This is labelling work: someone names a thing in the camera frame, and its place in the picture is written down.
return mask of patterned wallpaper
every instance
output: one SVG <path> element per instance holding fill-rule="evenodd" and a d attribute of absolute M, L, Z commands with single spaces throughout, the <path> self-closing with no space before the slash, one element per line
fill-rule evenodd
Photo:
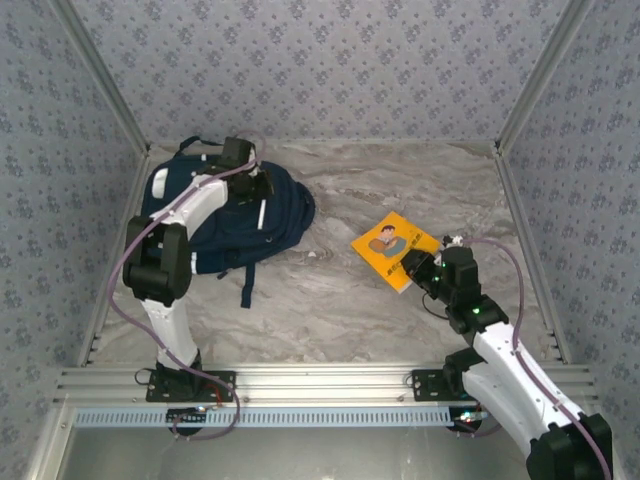
<path fill-rule="evenodd" d="M 596 2 L 509 154 L 575 361 L 640 478 L 640 6 Z"/>
<path fill-rule="evenodd" d="M 496 138 L 566 0 L 73 0 L 147 140 Z"/>
<path fill-rule="evenodd" d="M 0 478 L 19 479 L 137 156 L 46 0 L 2 0 L 0 18 Z"/>

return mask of navy backpack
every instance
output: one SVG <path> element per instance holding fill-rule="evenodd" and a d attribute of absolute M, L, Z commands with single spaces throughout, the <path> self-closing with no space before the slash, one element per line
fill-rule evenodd
<path fill-rule="evenodd" d="M 189 186 L 193 180 L 192 172 L 202 168 L 202 160 L 201 155 L 184 155 L 183 151 L 199 140 L 199 137 L 186 139 L 171 160 L 154 169 L 145 186 L 142 215 L 149 216 L 164 208 Z M 219 145 L 200 141 L 206 145 Z M 272 194 L 266 198 L 262 229 L 258 229 L 262 202 L 255 200 L 241 204 L 230 196 L 189 241 L 193 273 L 222 272 L 218 275 L 222 278 L 232 268 L 246 268 L 243 308 L 251 306 L 256 263 L 297 245 L 315 214 L 311 193 L 293 180 L 287 170 L 270 162 L 262 162 L 261 169 L 268 172 L 272 185 Z M 162 177 L 166 175 L 162 198 L 156 198 L 158 194 L 153 191 L 158 172 Z"/>

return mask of marble floor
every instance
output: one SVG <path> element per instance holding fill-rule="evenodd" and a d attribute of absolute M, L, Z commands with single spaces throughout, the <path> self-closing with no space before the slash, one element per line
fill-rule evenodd
<path fill-rule="evenodd" d="M 170 158 L 172 150 L 153 147 L 151 163 Z M 417 286 L 397 294 L 351 249 L 354 238 L 392 210 L 436 238 L 498 239 L 516 251 L 524 268 L 497 170 L 486 154 L 447 144 L 280 143 L 268 148 L 266 159 L 309 187 L 316 218 L 298 246 L 258 265 L 250 310 L 240 308 L 244 270 L 222 280 L 194 277 L 187 309 L 205 363 L 439 362 L 464 348 L 447 322 L 424 311 Z M 513 266 L 490 246 L 474 251 L 484 291 L 515 320 Z M 535 358 L 552 358 L 528 274 L 525 282 L 523 342 Z M 122 285 L 116 300 L 145 318 Z M 442 311 L 440 304 L 429 306 Z M 96 348 L 96 364 L 151 363 L 156 350 L 113 311 Z"/>

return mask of book cover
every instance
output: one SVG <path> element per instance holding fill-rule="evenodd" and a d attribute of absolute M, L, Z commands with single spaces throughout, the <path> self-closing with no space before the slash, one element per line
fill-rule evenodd
<path fill-rule="evenodd" d="M 400 260 L 412 248 L 435 253 L 440 242 L 410 223 L 396 212 L 391 212 L 380 223 L 351 242 L 373 269 L 398 293 L 411 284 Z"/>

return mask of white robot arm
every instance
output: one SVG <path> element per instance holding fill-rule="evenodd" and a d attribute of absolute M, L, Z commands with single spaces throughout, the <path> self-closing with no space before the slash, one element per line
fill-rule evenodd
<path fill-rule="evenodd" d="M 255 156 L 255 146 L 251 142 L 229 137 L 219 157 L 223 161 L 219 163 L 228 169 L 238 168 L 251 164 Z M 184 295 L 192 274 L 188 242 L 202 223 L 227 203 L 229 185 L 237 178 L 214 179 L 213 175 L 220 172 L 220 165 L 207 163 L 206 155 L 202 160 L 204 172 L 195 175 L 191 184 L 170 204 L 150 218 L 134 217 L 129 222 L 127 244 L 151 221 L 164 217 L 123 269 L 124 283 L 141 301 L 153 330 L 185 365 L 199 361 L 185 308 Z M 258 172 L 258 165 L 243 172 L 243 186 L 247 185 L 247 177 L 255 178 Z M 163 349 L 158 349 L 157 363 L 166 369 L 179 370 Z"/>
<path fill-rule="evenodd" d="M 442 372 L 413 371 L 415 399 L 433 400 L 442 389 L 475 398 L 515 440 L 533 480 L 602 479 L 605 469 L 612 475 L 607 422 L 585 415 L 518 342 L 506 314 L 481 293 L 471 249 L 460 239 L 445 243 L 451 246 L 436 255 L 411 250 L 401 263 L 431 298 L 445 303 L 450 326 L 470 347 L 447 356 Z"/>

